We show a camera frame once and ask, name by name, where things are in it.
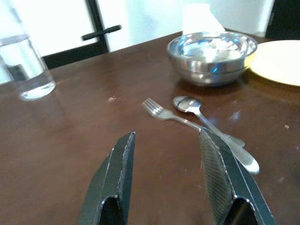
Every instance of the spoon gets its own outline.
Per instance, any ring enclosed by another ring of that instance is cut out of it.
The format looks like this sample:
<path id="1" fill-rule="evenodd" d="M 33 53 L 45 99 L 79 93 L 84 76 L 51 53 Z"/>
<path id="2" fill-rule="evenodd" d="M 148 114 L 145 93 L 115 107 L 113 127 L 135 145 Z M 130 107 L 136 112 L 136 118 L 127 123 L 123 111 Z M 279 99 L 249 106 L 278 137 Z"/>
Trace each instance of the spoon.
<path id="1" fill-rule="evenodd" d="M 174 106 L 182 112 L 194 113 L 202 122 L 212 130 L 216 135 L 218 135 L 231 149 L 233 155 L 239 160 L 239 162 L 245 167 L 245 169 L 252 175 L 257 175 L 259 173 L 259 165 L 255 158 L 243 149 L 242 140 L 237 141 L 237 138 L 226 135 L 216 128 L 207 118 L 205 118 L 201 111 L 201 101 L 187 97 L 179 96 L 173 100 Z"/>

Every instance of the wooden table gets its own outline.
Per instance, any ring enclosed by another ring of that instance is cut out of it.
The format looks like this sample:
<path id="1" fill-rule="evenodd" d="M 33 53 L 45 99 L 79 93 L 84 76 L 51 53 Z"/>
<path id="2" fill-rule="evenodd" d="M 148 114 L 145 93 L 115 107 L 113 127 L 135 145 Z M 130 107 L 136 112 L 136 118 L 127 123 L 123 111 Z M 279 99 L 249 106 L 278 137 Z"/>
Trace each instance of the wooden table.
<path id="1" fill-rule="evenodd" d="M 151 117 L 151 97 L 177 115 L 190 95 L 220 130 L 246 142 L 278 224 L 300 223 L 300 88 L 250 71 L 201 88 L 174 76 L 166 45 L 179 33 L 52 70 L 49 96 L 22 102 L 0 86 L 0 224 L 76 224 L 87 188 L 117 139 L 136 131 L 128 224 L 212 225 L 195 130 Z"/>

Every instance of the door handle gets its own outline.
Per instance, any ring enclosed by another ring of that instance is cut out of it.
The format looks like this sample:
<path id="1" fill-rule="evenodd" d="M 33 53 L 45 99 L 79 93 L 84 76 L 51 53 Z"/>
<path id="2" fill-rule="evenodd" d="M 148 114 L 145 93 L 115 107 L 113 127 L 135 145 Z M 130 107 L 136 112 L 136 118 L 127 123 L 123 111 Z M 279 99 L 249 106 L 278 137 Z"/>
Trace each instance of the door handle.
<path id="1" fill-rule="evenodd" d="M 92 38 L 97 38 L 97 37 L 102 36 L 104 34 L 115 32 L 117 30 L 120 30 L 121 28 L 122 28 L 121 25 L 116 25 L 116 26 L 109 27 L 109 28 L 107 28 L 105 30 L 102 30 L 102 31 L 97 31 L 97 32 L 93 32 L 93 33 L 90 33 L 90 34 L 83 35 L 81 38 L 82 38 L 83 41 L 86 41 L 86 40 L 89 40 L 89 39 L 92 39 Z"/>

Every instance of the water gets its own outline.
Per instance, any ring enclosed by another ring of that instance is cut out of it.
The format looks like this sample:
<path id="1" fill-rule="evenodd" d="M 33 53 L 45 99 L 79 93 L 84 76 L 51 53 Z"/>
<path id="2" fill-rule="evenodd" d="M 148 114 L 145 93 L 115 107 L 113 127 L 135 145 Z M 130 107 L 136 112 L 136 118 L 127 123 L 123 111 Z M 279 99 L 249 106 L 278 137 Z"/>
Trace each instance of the water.
<path id="1" fill-rule="evenodd" d="M 28 35 L 0 39 L 0 60 L 16 82 L 21 99 L 38 99 L 55 88 L 55 81 Z"/>

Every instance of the crumb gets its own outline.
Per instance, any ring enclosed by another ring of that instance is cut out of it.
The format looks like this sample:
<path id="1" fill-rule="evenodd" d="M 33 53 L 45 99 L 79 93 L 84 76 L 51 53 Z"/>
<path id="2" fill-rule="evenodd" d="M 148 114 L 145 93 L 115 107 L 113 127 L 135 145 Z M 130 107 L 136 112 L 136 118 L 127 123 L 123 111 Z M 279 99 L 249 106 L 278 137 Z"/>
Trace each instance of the crumb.
<path id="1" fill-rule="evenodd" d="M 117 99 L 117 97 L 115 97 L 115 96 L 112 96 L 112 97 L 109 97 L 108 98 L 108 102 L 113 102 L 114 100 L 116 100 Z"/>

